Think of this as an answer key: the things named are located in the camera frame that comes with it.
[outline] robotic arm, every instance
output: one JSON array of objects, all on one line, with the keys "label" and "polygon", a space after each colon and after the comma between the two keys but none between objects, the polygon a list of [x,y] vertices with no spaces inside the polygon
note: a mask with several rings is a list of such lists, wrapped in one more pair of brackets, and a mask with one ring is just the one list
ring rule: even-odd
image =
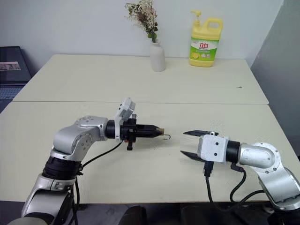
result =
[{"label": "robotic arm", "polygon": [[135,103],[126,98],[117,111],[115,120],[85,116],[73,125],[61,129],[54,138],[50,157],[22,210],[22,218],[10,225],[64,224],[74,200],[70,193],[77,175],[81,174],[81,161],[94,142],[108,138],[128,142],[127,150],[137,137],[156,137],[164,129],[154,125],[136,124],[132,114]]},{"label": "robotic arm", "polygon": [[228,137],[217,136],[216,132],[196,130],[185,134],[200,137],[196,156],[183,153],[205,162],[205,176],[210,176],[213,162],[231,162],[232,169],[240,172],[242,168],[236,163],[248,165],[257,173],[259,183],[275,209],[288,211],[300,208],[300,184],[292,172],[283,167],[280,154],[273,145],[241,144]]}]

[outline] green label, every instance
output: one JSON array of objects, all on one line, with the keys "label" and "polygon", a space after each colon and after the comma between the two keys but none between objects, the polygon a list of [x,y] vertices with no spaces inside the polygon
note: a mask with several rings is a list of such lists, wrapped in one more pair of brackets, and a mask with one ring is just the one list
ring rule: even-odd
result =
[{"label": "green label", "polygon": [[219,41],[192,38],[189,58],[200,61],[213,61],[216,56]]}]

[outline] dish soap bottle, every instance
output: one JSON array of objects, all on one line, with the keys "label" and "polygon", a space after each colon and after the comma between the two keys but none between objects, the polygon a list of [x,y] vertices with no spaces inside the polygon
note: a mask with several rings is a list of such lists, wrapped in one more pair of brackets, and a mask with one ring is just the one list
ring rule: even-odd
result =
[{"label": "dish soap bottle", "polygon": [[[191,52],[189,63],[197,67],[211,67],[214,64],[217,46],[221,37],[223,21],[218,18],[208,18],[201,26],[199,16],[201,11],[192,11],[197,19],[192,29]],[[218,23],[218,28],[210,26],[210,23]]]}]

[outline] beige table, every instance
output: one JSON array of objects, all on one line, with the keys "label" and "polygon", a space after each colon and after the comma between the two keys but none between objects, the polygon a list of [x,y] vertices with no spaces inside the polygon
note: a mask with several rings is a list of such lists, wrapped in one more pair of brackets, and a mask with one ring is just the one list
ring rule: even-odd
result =
[{"label": "beige table", "polygon": [[268,104],[245,60],[193,67],[166,58],[155,73],[148,57],[54,55],[14,101]]},{"label": "beige table", "polygon": [[[0,114],[0,200],[25,201],[49,157],[55,133],[84,115],[113,118],[118,103],[12,102]],[[87,166],[79,177],[82,203],[207,202],[203,163],[180,150],[196,152],[198,138],[182,133],[192,129],[216,130],[232,140],[269,142],[300,180],[300,164],[267,105],[137,104],[138,123],[165,128],[162,137],[138,139],[133,151],[122,144]],[[95,143],[84,161],[116,145]],[[261,189],[249,167],[245,184],[235,198]],[[216,164],[211,176],[215,201],[228,201],[241,173]],[[259,194],[253,200],[267,200]]]}]

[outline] table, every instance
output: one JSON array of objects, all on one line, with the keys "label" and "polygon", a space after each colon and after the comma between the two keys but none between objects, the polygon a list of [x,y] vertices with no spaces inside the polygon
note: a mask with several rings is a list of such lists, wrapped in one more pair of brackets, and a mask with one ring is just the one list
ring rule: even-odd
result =
[{"label": "table", "polygon": [[[58,130],[84,115],[111,119],[118,106],[99,102],[12,102],[0,114],[0,199],[26,200]],[[138,139],[133,151],[126,151],[122,144],[87,166],[79,177],[82,203],[207,202],[203,163],[180,153],[196,152],[198,138],[182,134],[193,129],[213,129],[240,142],[272,143],[284,165],[300,180],[298,159],[267,105],[138,103],[135,112],[138,123],[165,128],[171,140]],[[95,143],[84,161],[115,145],[114,140]],[[257,175],[249,167],[245,169],[247,180],[235,194],[236,200],[261,189]],[[241,177],[229,165],[216,164],[210,178],[213,199],[228,201]],[[252,200],[267,197],[258,194]]]},{"label": "table", "polygon": [[166,58],[153,72],[148,57],[54,55],[14,101],[268,104],[245,60],[216,60],[193,67]]}]

